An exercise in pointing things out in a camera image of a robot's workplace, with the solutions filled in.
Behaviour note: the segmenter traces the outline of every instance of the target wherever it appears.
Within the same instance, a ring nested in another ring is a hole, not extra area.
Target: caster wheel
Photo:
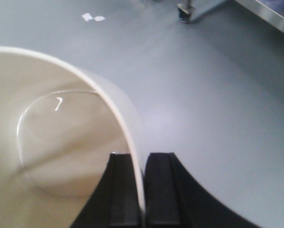
[[[181,20],[183,23],[185,23],[185,24],[189,23],[189,19],[190,19],[190,17],[191,17],[191,13],[190,13],[190,12],[187,13],[187,12],[183,11],[183,10],[180,9],[180,8],[178,8],[178,10],[179,10],[179,18],[180,18],[180,20]]]

